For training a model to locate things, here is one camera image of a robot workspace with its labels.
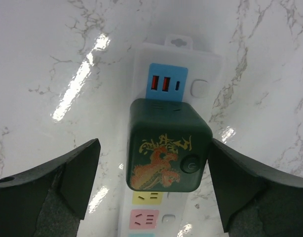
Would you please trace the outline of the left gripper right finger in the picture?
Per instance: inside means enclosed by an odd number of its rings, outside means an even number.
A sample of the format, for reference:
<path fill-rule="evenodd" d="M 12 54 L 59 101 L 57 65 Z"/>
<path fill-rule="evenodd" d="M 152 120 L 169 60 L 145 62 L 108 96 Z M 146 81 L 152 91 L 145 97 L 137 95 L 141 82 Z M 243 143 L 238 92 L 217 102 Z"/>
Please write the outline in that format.
<path fill-rule="evenodd" d="M 213 139 L 209 170 L 230 237 L 303 237 L 303 178 Z"/>

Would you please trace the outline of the dark green cube plug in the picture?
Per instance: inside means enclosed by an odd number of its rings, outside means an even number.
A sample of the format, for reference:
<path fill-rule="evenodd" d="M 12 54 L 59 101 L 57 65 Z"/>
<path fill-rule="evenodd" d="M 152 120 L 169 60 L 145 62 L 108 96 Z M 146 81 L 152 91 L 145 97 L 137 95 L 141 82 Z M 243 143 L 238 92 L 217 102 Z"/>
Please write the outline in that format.
<path fill-rule="evenodd" d="M 137 99 L 130 106 L 126 183 L 134 191 L 195 191 L 213 134 L 185 102 Z"/>

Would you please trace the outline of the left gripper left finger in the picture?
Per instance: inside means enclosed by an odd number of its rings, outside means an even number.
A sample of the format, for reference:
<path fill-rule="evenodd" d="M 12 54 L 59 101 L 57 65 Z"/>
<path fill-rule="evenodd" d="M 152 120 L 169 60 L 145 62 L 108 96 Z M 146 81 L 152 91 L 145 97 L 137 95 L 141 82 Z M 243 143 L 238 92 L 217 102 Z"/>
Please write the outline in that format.
<path fill-rule="evenodd" d="M 85 218 L 101 145 L 92 139 L 0 179 L 0 237 L 75 237 Z"/>

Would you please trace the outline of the white power strip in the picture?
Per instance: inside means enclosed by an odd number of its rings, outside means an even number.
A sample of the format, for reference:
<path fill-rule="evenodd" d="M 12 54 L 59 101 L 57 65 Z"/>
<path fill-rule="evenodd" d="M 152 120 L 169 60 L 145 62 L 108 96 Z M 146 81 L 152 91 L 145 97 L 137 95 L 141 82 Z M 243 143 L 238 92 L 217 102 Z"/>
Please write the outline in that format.
<path fill-rule="evenodd" d="M 209 108 L 211 89 L 217 84 L 222 64 L 221 56 L 194 50 L 193 41 L 187 36 L 168 35 L 163 45 L 145 42 L 134 57 L 130 104 L 140 98 L 185 102 L 205 121 L 203 110 Z M 194 191 L 141 192 L 130 189 L 126 183 L 127 144 L 118 236 L 181 237 L 188 196 Z"/>

